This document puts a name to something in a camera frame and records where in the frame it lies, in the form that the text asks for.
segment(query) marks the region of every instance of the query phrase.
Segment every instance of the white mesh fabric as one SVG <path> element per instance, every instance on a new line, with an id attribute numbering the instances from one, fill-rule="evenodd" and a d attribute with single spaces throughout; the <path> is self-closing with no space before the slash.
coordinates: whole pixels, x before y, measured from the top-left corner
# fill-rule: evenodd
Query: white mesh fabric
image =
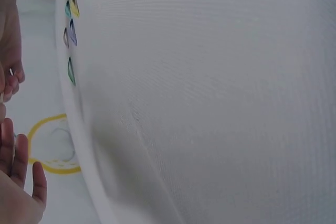
<path id="1" fill-rule="evenodd" d="M 119 223 L 336 222 L 336 0 L 78 4 L 76 88 Z"/>

